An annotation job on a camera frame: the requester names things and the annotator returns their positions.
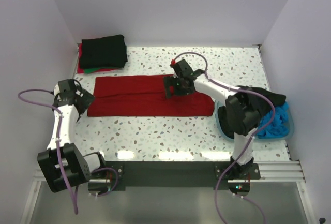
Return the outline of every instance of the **black cloth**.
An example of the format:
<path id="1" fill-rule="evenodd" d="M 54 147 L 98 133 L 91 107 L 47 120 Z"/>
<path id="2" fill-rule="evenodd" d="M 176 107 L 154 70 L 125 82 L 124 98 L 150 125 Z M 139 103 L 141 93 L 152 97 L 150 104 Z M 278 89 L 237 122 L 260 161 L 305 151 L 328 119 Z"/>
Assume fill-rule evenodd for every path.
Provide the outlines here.
<path id="1" fill-rule="evenodd" d="M 82 39 L 82 69 L 116 67 L 123 68 L 128 62 L 123 35 L 98 39 Z"/>
<path id="2" fill-rule="evenodd" d="M 238 87 L 240 87 L 242 89 L 248 88 L 248 87 L 244 87 L 244 86 L 238 86 Z M 258 88 L 258 87 L 252 87 L 252 91 L 259 93 L 259 94 L 265 96 L 266 98 L 268 98 L 275 107 L 282 106 L 286 102 L 285 95 L 272 93 L 270 91 L 267 91 L 266 89 Z M 263 100 L 261 97 L 259 97 L 258 101 L 259 101 L 260 106 L 262 107 L 262 113 L 266 114 L 271 111 L 270 105 L 265 100 Z M 221 129 L 224 132 L 224 134 L 226 136 L 228 136 L 229 138 L 234 139 L 234 132 L 228 124 L 227 110 L 226 110 L 225 106 L 218 108 L 217 115 L 218 115 Z"/>

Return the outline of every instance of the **white enclosure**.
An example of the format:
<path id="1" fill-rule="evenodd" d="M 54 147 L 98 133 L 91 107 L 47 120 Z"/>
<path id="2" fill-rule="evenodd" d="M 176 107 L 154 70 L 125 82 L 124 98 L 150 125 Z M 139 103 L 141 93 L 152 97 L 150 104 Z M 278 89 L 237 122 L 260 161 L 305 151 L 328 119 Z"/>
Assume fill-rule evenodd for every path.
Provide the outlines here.
<path id="1" fill-rule="evenodd" d="M 130 46 L 262 44 L 271 90 L 287 95 L 294 117 L 295 135 L 287 140 L 292 159 L 302 162 L 316 216 L 330 221 L 330 2 L 0 0 L 0 223 L 20 222 L 37 154 L 53 127 L 50 110 L 19 102 L 17 93 L 52 88 L 70 76 L 81 39 L 115 34 Z"/>

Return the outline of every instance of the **terrazzo table surface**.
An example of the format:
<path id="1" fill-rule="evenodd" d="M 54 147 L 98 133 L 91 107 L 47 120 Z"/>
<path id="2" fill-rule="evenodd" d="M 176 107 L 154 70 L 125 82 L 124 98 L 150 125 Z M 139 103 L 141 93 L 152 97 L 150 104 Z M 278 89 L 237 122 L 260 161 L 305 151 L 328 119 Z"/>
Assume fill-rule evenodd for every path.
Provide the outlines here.
<path id="1" fill-rule="evenodd" d="M 82 87 L 94 91 L 95 78 L 172 74 L 170 60 L 177 54 L 194 51 L 209 63 L 208 74 L 232 85 L 253 85 L 268 89 L 257 48 L 171 48 L 128 47 L 125 68 L 110 72 L 76 74 Z M 204 69 L 202 59 L 183 56 L 193 70 Z M 234 143 L 226 141 L 211 117 L 87 117 L 76 126 L 76 146 L 88 154 L 103 151 L 105 159 L 134 161 L 229 160 Z M 288 161 L 285 140 L 253 145 L 255 161 Z"/>

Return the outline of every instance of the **black bracket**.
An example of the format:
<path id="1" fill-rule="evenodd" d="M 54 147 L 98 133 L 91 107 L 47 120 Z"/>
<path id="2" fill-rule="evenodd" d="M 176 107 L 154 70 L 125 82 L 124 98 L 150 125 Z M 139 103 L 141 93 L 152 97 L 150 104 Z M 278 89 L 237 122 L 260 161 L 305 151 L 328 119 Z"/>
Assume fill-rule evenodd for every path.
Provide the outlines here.
<path id="1" fill-rule="evenodd" d="M 64 169 L 70 185 L 74 187 L 88 182 L 91 177 L 88 164 L 75 144 L 65 144 L 60 149 L 62 159 L 68 162 Z M 56 150 L 48 149 L 39 153 L 37 160 L 51 191 L 67 189 L 58 166 Z"/>
<path id="2" fill-rule="evenodd" d="M 58 108 L 65 105 L 74 105 L 79 118 L 95 100 L 95 96 L 83 89 L 81 85 L 76 85 L 74 79 L 62 80 L 57 84 L 59 93 L 54 97 L 53 106 Z"/>
<path id="3" fill-rule="evenodd" d="M 176 96 L 189 95 L 195 92 L 194 80 L 204 73 L 198 69 L 193 71 L 185 59 L 171 65 L 177 77 L 168 76 L 163 78 L 166 97 L 170 98 L 172 93 Z"/>
<path id="4" fill-rule="evenodd" d="M 231 164 L 225 162 L 186 162 L 186 161 L 106 161 L 106 167 L 118 172 L 118 185 L 114 190 L 122 191 L 126 187 L 210 187 L 214 188 L 221 173 Z M 229 189 L 228 180 L 245 180 L 247 173 L 250 178 L 261 178 L 259 166 L 250 165 L 249 170 L 236 175 L 233 170 L 226 174 L 219 187 L 220 190 Z M 106 179 L 105 175 L 92 175 L 92 179 Z M 105 184 L 89 182 L 88 188 L 102 192 Z"/>

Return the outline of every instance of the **purple cable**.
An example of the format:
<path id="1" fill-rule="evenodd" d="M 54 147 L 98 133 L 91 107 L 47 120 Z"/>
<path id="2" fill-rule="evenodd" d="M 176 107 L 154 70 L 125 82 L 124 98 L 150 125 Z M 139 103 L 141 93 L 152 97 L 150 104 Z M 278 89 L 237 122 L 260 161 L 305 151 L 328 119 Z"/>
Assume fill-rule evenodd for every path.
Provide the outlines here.
<path id="1" fill-rule="evenodd" d="M 113 168 L 110 168 L 110 167 L 96 169 L 92 173 L 99 172 L 99 171 L 112 171 L 116 175 L 116 181 L 115 181 L 114 186 L 110 190 L 108 190 L 106 193 L 102 193 L 102 194 L 97 195 L 98 197 L 103 197 L 103 196 L 108 195 L 110 192 L 112 192 L 114 190 L 114 188 L 117 186 L 117 184 L 118 184 L 118 174 L 117 174 L 117 171 L 116 170 L 114 170 Z"/>
<path id="2" fill-rule="evenodd" d="M 223 173 L 221 174 L 221 176 L 219 177 L 219 179 L 218 179 L 218 181 L 217 181 L 217 184 L 216 184 L 216 187 L 215 187 L 215 195 L 214 195 L 214 202 L 215 202 L 215 207 L 216 207 L 216 210 L 217 210 L 217 213 L 218 213 L 218 215 L 219 215 L 219 217 L 222 219 L 222 221 L 225 223 L 225 224 L 228 224 L 228 222 L 225 220 L 225 218 L 223 217 L 223 215 L 222 215 L 222 213 L 221 213 L 221 211 L 220 211 L 220 209 L 219 209 L 219 207 L 218 207 L 218 202 L 217 202 L 217 192 L 218 192 L 218 188 L 219 188 L 219 185 L 220 185 L 220 183 L 221 183 L 221 180 L 222 180 L 222 178 L 225 176 L 225 174 L 238 162 L 238 160 L 242 157 L 242 155 L 245 153 L 245 151 L 246 151 L 246 149 L 248 148 L 248 146 L 249 146 L 249 144 L 251 143 L 251 141 L 253 140 L 253 137 L 258 133 L 258 132 L 260 132 L 262 129 L 264 129 L 266 126 L 268 126 L 273 120 L 274 120 L 274 118 L 275 118 L 275 115 L 276 115 L 276 110 L 275 110 L 275 107 L 274 107 L 274 105 L 273 105 L 273 103 L 268 99 L 268 98 L 266 98 L 265 96 L 263 96 L 263 95 L 261 95 L 261 94 L 259 94 L 259 93 L 256 93 L 256 92 L 253 92 L 253 91 L 246 91 L 246 90 L 244 90 L 244 89 L 233 89 L 233 88 L 228 88 L 227 86 L 225 86 L 225 85 L 223 85 L 223 84 L 221 84 L 221 83 L 218 83 L 218 82 L 216 82 L 216 81 L 214 81 L 212 78 L 210 78 L 209 77 L 209 75 L 207 74 L 207 70 L 208 70 L 208 61 L 207 61 L 207 59 L 203 56 L 203 55 L 201 55 L 201 54 L 199 54 L 199 53 L 197 53 L 197 52 L 183 52 L 183 53 L 181 53 L 181 54 L 179 54 L 178 56 L 176 56 L 175 58 L 174 58 L 174 60 L 176 60 L 176 59 L 178 59 L 180 56 L 182 56 L 182 55 L 185 55 L 185 54 L 193 54 L 193 55 L 197 55 L 197 56 L 199 56 L 199 57 L 201 57 L 201 58 L 203 58 L 203 60 L 205 61 L 205 63 L 206 63 L 206 67 L 205 67 L 205 76 L 206 76 L 206 78 L 210 81 L 210 82 L 212 82 L 212 83 L 214 83 L 214 84 L 216 84 L 217 86 L 220 86 L 220 87 L 222 87 L 222 88 L 224 88 L 224 89 L 228 89 L 228 90 L 230 90 L 230 91 L 233 91 L 233 92 L 241 92 L 241 93 L 247 93 L 247 94 L 252 94 L 252 95 L 256 95 L 256 96 L 258 96 L 258 97 L 260 97 L 260 98 L 262 98 L 262 99 L 264 99 L 270 106 L 271 106 L 271 109 L 272 109 L 272 111 L 273 111 L 273 115 L 272 115 L 272 117 L 271 117 L 271 119 L 266 123 L 266 124 L 264 124 L 262 127 L 260 127 L 258 130 L 256 130 L 252 135 L 251 135 L 251 137 L 248 139 L 248 142 L 247 142 L 247 144 L 245 145 L 245 147 L 244 147 L 244 149 L 243 149 L 243 151 L 239 154 L 239 156 L 229 165 L 229 167 L 227 167 L 224 171 L 223 171 Z M 263 212 L 263 210 L 254 202 L 254 201 L 252 201 L 252 200 L 250 200 L 249 198 L 246 198 L 246 197 L 244 197 L 243 199 L 245 199 L 246 201 L 248 201 L 248 202 L 250 202 L 250 203 L 252 203 L 253 205 L 255 205 L 258 209 L 259 209 L 259 211 L 261 212 L 261 214 L 262 214 L 262 216 L 263 216 L 263 223 L 264 224 L 266 224 L 267 223 L 267 221 L 266 221 L 266 216 L 265 216 L 265 214 L 264 214 L 264 212 Z"/>
<path id="3" fill-rule="evenodd" d="M 57 153 L 57 160 L 58 160 L 58 164 L 59 164 L 59 167 L 60 167 L 60 171 L 61 171 L 61 174 L 62 174 L 62 177 L 63 177 L 63 180 L 69 190 L 69 194 L 70 194 L 70 197 L 71 197 L 71 201 L 72 201 L 72 204 L 73 204 L 73 209 L 74 209 L 74 213 L 77 215 L 78 214 L 78 206 L 77 206 L 77 192 L 78 192 L 78 186 L 76 186 L 76 189 L 75 189 L 75 193 L 72 191 L 72 188 L 71 188 L 71 185 L 69 183 L 69 180 L 68 180 L 68 177 L 66 175 L 66 172 L 64 170 L 64 166 L 63 166 L 63 163 L 62 163 L 62 157 L 61 157 L 61 151 L 60 151 L 60 142 L 59 142 L 59 139 L 60 139 L 60 129 L 61 129 L 61 123 L 62 123 L 62 113 L 60 111 L 60 109 L 58 109 L 57 107 L 53 106 L 53 105 L 50 105 L 50 104 L 45 104 L 45 103 L 40 103 L 40 102 L 36 102 L 36 101 L 30 101 L 30 100 L 27 100 L 25 98 L 23 98 L 21 95 L 23 93 L 26 93 L 26 92 L 35 92 L 35 91 L 39 91 L 39 92 L 48 92 L 48 93 L 52 93 L 51 91 L 47 91 L 45 89 L 27 89 L 25 91 L 21 91 L 18 93 L 18 98 L 22 101 L 25 101 L 27 103 L 31 103 L 31 104 L 34 104 L 34 105 L 39 105 L 39 106 L 44 106 L 44 107 L 48 107 L 48 108 L 51 108 L 53 110 L 55 110 L 56 112 L 58 112 L 58 123 L 57 123 L 57 129 L 56 129 L 56 153 Z"/>

